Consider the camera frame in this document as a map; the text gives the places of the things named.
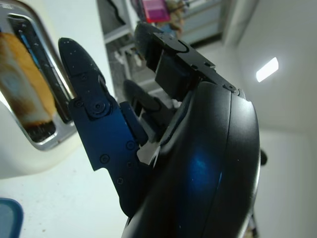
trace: ceiling light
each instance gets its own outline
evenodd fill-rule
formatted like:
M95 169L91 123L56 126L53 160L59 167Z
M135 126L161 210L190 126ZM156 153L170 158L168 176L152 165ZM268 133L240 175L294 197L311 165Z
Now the ceiling light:
M271 59L266 65L264 65L258 72L257 72L257 80L258 82L262 82L271 74L278 70L278 61L277 58L274 57Z

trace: bread slice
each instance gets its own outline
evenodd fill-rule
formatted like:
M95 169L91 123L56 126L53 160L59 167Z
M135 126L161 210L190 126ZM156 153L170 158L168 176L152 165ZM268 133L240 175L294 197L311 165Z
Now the bread slice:
M0 91L22 125L26 128L52 121L54 97L15 35L0 32L0 62Z

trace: blue container lid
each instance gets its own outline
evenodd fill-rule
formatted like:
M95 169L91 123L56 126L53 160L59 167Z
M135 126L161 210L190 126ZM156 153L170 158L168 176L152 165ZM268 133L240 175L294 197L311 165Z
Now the blue container lid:
M21 205L8 198L0 198L0 238L18 238L23 221Z

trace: blue metallic bracket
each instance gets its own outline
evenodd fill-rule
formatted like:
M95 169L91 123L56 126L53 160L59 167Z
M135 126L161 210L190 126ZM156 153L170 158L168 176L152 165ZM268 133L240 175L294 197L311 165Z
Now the blue metallic bracket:
M108 170L122 211L132 217L142 201L151 172L137 157L139 144L147 141L146 134L127 104L122 104L121 110L109 94L102 74L79 44L62 38L59 50L77 94L68 108L90 163L94 171Z

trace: pink box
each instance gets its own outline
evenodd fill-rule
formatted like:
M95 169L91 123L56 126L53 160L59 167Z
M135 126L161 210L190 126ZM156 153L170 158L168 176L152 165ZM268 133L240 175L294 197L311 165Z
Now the pink box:
M164 0L143 0L143 7L148 23L170 20Z

